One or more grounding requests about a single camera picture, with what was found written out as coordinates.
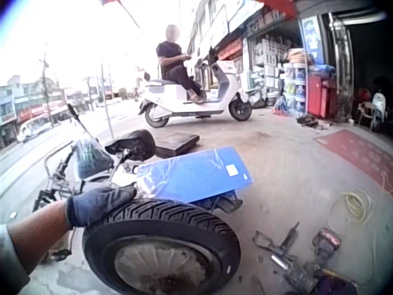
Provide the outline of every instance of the white electric scooter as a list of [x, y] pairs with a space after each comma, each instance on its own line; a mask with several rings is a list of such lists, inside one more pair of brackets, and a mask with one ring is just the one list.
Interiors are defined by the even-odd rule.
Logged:
[[218, 60], [211, 69], [219, 82], [217, 98], [195, 104], [181, 85], [168, 80], [152, 80], [146, 84], [139, 115], [145, 113], [146, 122], [151, 127], [160, 128], [168, 123], [170, 117], [209, 117], [221, 114], [229, 106], [229, 113], [234, 119], [248, 120], [252, 112], [251, 103], [236, 79], [233, 61]]

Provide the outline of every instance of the scooter seat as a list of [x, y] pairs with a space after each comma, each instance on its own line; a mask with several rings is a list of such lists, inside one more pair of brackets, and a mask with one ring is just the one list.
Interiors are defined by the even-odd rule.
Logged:
[[150, 80], [149, 83], [154, 83], [152, 85], [148, 85], [149, 87], [177, 84], [176, 82], [169, 81], [169, 80], [163, 80], [163, 79]]

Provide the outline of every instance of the black pants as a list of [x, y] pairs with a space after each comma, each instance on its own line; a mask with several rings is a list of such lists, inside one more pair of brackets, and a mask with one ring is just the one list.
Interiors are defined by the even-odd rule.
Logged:
[[194, 80], [191, 80], [185, 66], [175, 66], [165, 76], [165, 79], [182, 85], [186, 90], [193, 89], [197, 95], [201, 95], [200, 85]]

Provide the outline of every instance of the scooter wheel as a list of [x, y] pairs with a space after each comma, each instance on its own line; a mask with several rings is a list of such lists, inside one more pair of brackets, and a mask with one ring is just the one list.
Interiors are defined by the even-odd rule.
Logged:
[[120, 294], [212, 294], [241, 256], [226, 223], [171, 200], [134, 200], [86, 228], [82, 243], [92, 271]]
[[243, 103], [240, 98], [231, 101], [229, 104], [229, 113], [237, 121], [247, 121], [252, 113], [251, 103], [249, 101]]
[[168, 123], [169, 118], [165, 118], [165, 119], [152, 119], [150, 117], [150, 113], [152, 112], [153, 108], [156, 107], [156, 104], [150, 103], [145, 111], [145, 119], [146, 122], [153, 128], [161, 128], [164, 127], [166, 125], [166, 123]]

